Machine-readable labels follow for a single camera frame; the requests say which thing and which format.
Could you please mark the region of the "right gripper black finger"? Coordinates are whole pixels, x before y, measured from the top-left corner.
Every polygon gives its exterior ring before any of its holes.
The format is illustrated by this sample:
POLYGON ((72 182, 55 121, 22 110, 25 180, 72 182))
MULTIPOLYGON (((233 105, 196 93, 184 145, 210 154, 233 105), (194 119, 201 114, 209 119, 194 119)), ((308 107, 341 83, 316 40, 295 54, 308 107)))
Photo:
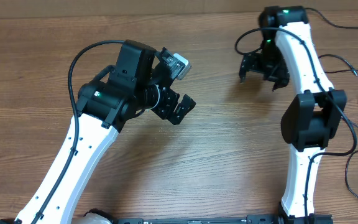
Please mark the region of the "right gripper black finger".
POLYGON ((279 88, 284 88, 289 84, 290 81, 289 73, 277 73, 273 77, 274 77, 274 85, 272 91, 275 91, 279 88))
POLYGON ((241 83, 245 82, 246 73, 253 67, 253 65, 254 65, 254 56, 252 54, 243 55, 240 69, 239 69, 239 78, 241 83))

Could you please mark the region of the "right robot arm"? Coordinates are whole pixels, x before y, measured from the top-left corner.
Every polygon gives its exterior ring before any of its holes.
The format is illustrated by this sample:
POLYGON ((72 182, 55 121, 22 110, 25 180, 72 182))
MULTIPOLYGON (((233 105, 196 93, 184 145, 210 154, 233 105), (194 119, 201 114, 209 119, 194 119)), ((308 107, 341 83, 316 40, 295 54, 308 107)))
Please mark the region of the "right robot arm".
POLYGON ((290 149, 287 183, 275 223, 332 223, 315 215, 313 194, 318 167, 337 131, 347 97, 326 76, 315 51, 302 6, 266 7, 258 18, 260 47, 243 53, 239 77, 260 73, 273 89, 293 85, 295 97, 283 114, 281 133, 290 149))

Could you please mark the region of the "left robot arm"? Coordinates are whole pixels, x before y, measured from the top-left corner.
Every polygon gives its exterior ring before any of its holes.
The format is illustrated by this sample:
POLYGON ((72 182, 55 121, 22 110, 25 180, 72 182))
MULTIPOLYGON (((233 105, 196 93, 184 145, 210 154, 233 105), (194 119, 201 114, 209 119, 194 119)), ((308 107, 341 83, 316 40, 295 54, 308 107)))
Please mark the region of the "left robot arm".
POLYGON ((195 107, 192 98, 171 88, 190 68, 180 54, 121 41, 117 62, 78 93, 69 93, 73 117, 67 136, 40 187, 12 222, 73 223, 93 171, 128 120, 150 110, 178 125, 195 107))

